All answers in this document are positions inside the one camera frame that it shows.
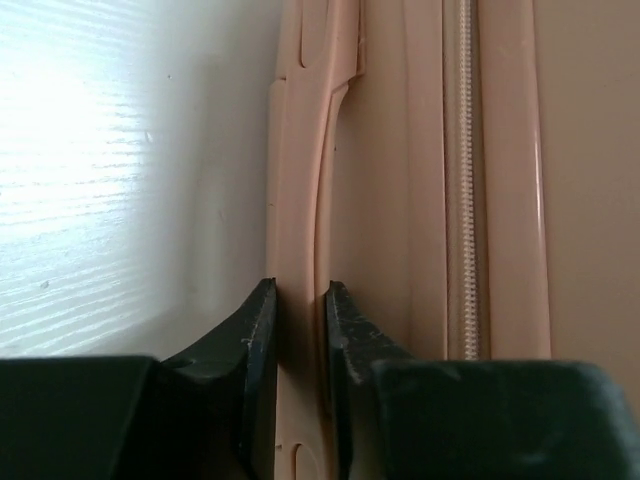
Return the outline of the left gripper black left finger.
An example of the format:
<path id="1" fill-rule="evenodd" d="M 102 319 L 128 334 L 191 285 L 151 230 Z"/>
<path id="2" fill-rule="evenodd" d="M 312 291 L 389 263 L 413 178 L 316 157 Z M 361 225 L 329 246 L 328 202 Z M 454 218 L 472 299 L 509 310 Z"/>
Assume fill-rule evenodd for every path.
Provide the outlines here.
<path id="1" fill-rule="evenodd" d="M 273 280 L 166 360 L 1 363 L 5 479 L 270 479 L 276 374 Z"/>

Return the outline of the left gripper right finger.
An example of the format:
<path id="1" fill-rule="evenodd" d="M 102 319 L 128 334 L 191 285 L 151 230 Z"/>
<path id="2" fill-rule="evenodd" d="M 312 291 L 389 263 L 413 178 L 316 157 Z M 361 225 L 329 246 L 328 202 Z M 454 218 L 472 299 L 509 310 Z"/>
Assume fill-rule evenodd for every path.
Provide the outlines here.
<path id="1" fill-rule="evenodd" d="M 622 389 L 575 361 L 422 361 L 334 282 L 325 296 L 336 470 L 368 479 L 635 479 Z"/>

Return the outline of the pink hard-shell suitcase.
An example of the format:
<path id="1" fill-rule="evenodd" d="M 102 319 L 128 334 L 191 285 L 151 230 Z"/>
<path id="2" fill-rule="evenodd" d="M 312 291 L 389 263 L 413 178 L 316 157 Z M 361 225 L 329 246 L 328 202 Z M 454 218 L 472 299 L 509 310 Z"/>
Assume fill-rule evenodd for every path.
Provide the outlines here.
<path id="1" fill-rule="evenodd" d="M 639 5 L 287 1 L 274 475 L 336 470 L 325 296 L 422 361 L 589 363 L 639 428 Z"/>

